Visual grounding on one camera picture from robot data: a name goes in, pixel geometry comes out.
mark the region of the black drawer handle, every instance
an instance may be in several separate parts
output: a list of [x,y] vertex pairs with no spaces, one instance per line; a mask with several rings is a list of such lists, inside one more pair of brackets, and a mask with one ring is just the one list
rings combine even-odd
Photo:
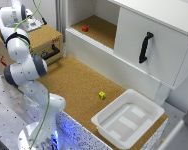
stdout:
[[145,53],[147,50],[147,46],[148,46],[148,40],[151,39],[154,35],[150,32],[147,32],[147,36],[145,37],[144,41],[143,41],[143,45],[142,45],[142,49],[141,49],[141,54],[139,57],[139,63],[142,64],[143,62],[145,62],[147,60],[147,57],[145,57]]
[[55,56],[56,54],[60,53],[60,50],[54,44],[52,45],[52,49],[54,50],[52,53],[49,53],[49,54],[47,54],[45,56],[42,56],[42,58],[44,60],[47,60],[47,59]]

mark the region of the white plastic bin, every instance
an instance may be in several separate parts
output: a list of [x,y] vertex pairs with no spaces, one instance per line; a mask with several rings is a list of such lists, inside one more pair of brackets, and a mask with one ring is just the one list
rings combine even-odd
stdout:
[[134,90],[127,90],[91,120],[116,147],[130,149],[163,113],[160,106]]

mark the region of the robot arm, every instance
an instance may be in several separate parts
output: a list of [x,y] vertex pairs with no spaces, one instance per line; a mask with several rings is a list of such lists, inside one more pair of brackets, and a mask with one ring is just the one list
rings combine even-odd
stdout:
[[[18,37],[30,44],[23,29],[30,32],[39,29],[42,24],[32,17],[25,21],[15,33],[16,25],[32,13],[21,4],[20,0],[11,0],[11,2],[12,7],[0,8],[0,36],[6,44],[11,59],[16,63],[4,69],[4,77],[9,84],[23,88],[26,101],[36,102],[40,106],[40,122],[31,134],[31,139],[35,139],[48,104],[48,90],[36,79],[47,74],[47,64],[40,56],[31,55],[29,46]],[[65,106],[64,98],[50,94],[48,114],[36,140],[36,145],[41,145],[56,131],[55,114],[62,111]]]

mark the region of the red block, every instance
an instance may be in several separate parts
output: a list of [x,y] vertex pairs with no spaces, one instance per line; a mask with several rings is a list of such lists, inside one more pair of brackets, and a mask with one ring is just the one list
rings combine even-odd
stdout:
[[82,27],[82,31],[88,32],[88,26],[84,25],[84,26]]

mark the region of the cabinet door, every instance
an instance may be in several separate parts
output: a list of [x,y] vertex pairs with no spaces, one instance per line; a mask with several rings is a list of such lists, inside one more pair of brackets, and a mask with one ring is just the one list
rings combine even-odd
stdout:
[[[143,41],[148,32],[153,37],[148,40],[145,53],[147,60],[139,63]],[[172,86],[187,51],[187,35],[121,8],[115,55]]]

